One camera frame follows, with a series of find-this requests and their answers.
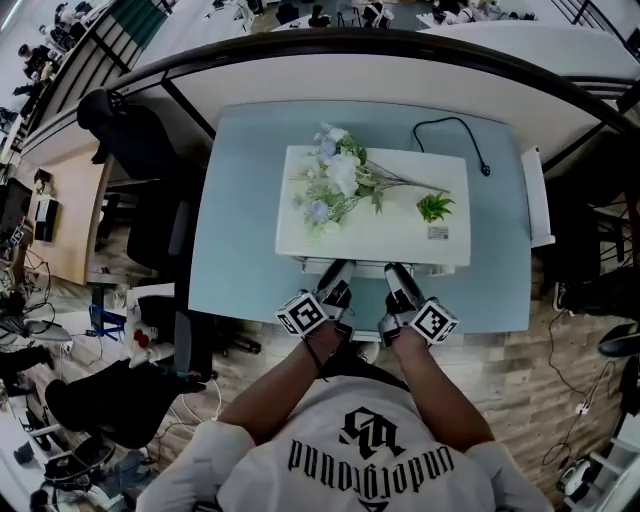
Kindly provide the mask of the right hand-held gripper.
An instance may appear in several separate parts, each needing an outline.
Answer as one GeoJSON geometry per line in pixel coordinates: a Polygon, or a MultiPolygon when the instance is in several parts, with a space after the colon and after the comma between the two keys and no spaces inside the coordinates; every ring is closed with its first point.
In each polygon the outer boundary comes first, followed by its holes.
{"type": "Polygon", "coordinates": [[[387,312],[378,323],[379,335],[390,346],[402,329],[415,331],[428,344],[442,344],[459,325],[458,319],[436,297],[423,299],[411,274],[400,263],[388,263],[384,274],[390,293],[387,312]]]}

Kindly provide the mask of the white toaster oven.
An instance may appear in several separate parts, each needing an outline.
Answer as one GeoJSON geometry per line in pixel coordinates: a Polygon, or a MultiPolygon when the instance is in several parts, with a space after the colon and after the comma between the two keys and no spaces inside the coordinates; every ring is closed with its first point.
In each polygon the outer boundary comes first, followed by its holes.
{"type": "Polygon", "coordinates": [[[427,194],[413,187],[385,193],[383,211],[374,213],[370,201],[362,201],[336,230],[310,233],[303,212],[293,205],[293,196],[304,185],[290,179],[302,168],[305,156],[318,146],[290,146],[286,150],[275,251],[300,259],[346,259],[381,265],[432,265],[438,273],[451,273],[466,266],[471,256],[469,193],[466,162],[462,158],[423,152],[366,148],[369,158],[405,178],[450,192],[451,215],[427,223],[417,201],[427,194]]]}

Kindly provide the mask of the person's right forearm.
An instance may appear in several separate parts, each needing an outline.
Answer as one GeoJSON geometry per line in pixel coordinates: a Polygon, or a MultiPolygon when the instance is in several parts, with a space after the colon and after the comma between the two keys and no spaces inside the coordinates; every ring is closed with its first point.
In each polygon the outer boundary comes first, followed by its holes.
{"type": "Polygon", "coordinates": [[[441,370],[415,330],[391,344],[419,414],[434,439],[464,453],[495,437],[480,412],[441,370]]]}

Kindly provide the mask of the small green potted plant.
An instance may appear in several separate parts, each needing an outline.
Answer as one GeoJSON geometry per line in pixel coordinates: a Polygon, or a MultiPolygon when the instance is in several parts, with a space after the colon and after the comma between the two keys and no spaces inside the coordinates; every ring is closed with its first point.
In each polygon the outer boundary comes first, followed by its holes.
{"type": "Polygon", "coordinates": [[[454,201],[442,193],[428,194],[416,203],[416,208],[425,222],[433,223],[443,220],[445,215],[451,215],[449,206],[452,204],[454,201]]]}

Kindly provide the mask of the artificial flower bouquet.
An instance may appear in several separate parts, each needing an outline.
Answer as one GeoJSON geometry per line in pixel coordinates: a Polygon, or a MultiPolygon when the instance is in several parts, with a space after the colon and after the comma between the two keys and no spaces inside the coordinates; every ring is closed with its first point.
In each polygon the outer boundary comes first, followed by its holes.
{"type": "Polygon", "coordinates": [[[341,227],[364,200],[380,214],[385,193],[394,188],[413,187],[425,190],[426,195],[442,193],[451,198],[445,189],[402,177],[372,161],[364,145],[345,129],[323,123],[315,140],[318,147],[305,156],[302,168],[290,179],[304,185],[292,202],[315,236],[341,227]]]}

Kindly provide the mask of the light blue table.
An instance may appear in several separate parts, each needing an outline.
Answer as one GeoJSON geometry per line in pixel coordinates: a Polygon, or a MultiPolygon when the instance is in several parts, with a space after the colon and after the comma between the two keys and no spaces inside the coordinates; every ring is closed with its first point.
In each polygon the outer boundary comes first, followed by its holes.
{"type": "Polygon", "coordinates": [[[275,251],[290,145],[310,144],[321,123],[370,147],[424,149],[466,161],[471,261],[452,275],[419,276],[423,292],[459,320],[459,333],[529,326],[531,236],[520,152],[512,129],[465,114],[398,104],[293,101],[229,106],[206,173],[189,286],[189,307],[271,322],[316,279],[275,251]]]}

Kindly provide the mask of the white printed t-shirt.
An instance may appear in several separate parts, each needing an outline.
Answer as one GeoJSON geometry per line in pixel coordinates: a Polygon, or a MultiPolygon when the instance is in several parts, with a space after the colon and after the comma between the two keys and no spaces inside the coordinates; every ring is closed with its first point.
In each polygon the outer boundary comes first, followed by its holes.
{"type": "Polygon", "coordinates": [[[410,395],[356,377],[315,382],[284,428],[256,445],[200,425],[139,496],[136,512],[553,512],[508,450],[438,442],[410,395]]]}

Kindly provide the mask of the white rectangular panel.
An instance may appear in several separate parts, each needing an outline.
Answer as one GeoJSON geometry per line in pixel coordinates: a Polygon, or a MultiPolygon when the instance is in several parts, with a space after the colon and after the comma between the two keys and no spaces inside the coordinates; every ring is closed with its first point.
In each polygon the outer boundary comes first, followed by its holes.
{"type": "Polygon", "coordinates": [[[551,233],[551,222],[540,151],[537,146],[531,147],[521,155],[524,171],[531,247],[538,248],[555,243],[551,233]]]}

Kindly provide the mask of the black office chair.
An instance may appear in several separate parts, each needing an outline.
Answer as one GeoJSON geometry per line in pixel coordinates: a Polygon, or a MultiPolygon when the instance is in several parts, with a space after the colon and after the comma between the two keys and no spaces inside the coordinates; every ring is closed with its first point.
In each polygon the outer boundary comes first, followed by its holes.
{"type": "Polygon", "coordinates": [[[176,302],[175,325],[156,327],[159,341],[174,346],[172,357],[133,369],[125,357],[70,383],[53,380],[45,389],[46,405],[69,431],[99,433],[122,447],[142,448],[176,398],[204,391],[213,377],[207,345],[212,326],[176,302]]]}
{"type": "Polygon", "coordinates": [[[540,294],[603,281],[640,286],[640,128],[603,132],[562,175],[545,182],[555,243],[541,250],[540,294]]]}
{"type": "Polygon", "coordinates": [[[79,103],[79,126],[142,183],[127,242],[127,255],[162,275],[182,273],[193,249],[204,170],[175,151],[160,118],[121,95],[96,89],[79,103]]]}

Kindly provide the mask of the white paper sheet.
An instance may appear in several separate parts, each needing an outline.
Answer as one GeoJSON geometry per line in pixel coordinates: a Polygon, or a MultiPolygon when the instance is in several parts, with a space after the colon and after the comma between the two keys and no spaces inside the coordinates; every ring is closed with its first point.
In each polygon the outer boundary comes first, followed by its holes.
{"type": "Polygon", "coordinates": [[[175,325],[176,299],[173,283],[131,288],[126,293],[126,325],[139,322],[151,327],[175,325]]]}

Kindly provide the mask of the white plush toy red spots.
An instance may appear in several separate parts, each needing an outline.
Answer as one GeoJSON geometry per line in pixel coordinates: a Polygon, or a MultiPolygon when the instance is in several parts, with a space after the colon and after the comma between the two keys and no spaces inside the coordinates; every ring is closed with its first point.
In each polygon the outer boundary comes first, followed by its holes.
{"type": "Polygon", "coordinates": [[[131,321],[125,324],[124,333],[124,347],[131,369],[174,355],[171,343],[159,341],[159,330],[156,327],[148,326],[142,321],[131,321]]]}

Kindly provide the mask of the white black round device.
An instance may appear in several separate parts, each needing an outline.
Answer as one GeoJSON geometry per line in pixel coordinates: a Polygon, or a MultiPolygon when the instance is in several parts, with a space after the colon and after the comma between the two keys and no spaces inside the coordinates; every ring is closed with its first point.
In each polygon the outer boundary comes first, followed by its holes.
{"type": "Polygon", "coordinates": [[[591,463],[582,458],[567,467],[557,482],[557,489],[566,496],[576,493],[584,482],[585,475],[589,472],[591,463]]]}

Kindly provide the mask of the light wooden desk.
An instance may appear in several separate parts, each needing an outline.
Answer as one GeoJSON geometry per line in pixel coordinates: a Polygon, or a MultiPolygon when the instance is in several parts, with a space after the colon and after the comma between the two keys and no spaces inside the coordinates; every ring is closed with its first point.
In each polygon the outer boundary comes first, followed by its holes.
{"type": "Polygon", "coordinates": [[[92,162],[96,151],[88,145],[40,166],[52,176],[59,208],[52,240],[36,240],[31,249],[52,276],[78,285],[87,282],[110,171],[107,163],[92,162]]]}

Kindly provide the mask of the black monitor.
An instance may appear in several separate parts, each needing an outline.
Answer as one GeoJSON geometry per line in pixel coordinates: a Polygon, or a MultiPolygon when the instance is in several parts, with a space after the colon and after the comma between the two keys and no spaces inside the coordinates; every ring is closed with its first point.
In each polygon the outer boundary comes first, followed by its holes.
{"type": "Polygon", "coordinates": [[[15,178],[0,185],[0,239],[8,238],[28,213],[31,197],[32,191],[15,178]]]}

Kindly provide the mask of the white partition black rail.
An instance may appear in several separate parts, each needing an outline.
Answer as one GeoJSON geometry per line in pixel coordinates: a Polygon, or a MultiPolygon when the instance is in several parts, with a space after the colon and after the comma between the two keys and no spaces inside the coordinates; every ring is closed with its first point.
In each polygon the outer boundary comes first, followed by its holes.
{"type": "Polygon", "coordinates": [[[230,105],[362,101],[429,107],[509,124],[552,169],[602,129],[640,135],[629,118],[640,80],[613,103],[609,76],[559,75],[451,37],[401,30],[300,29],[190,49],[122,75],[125,96],[162,89],[213,133],[230,105]]]}

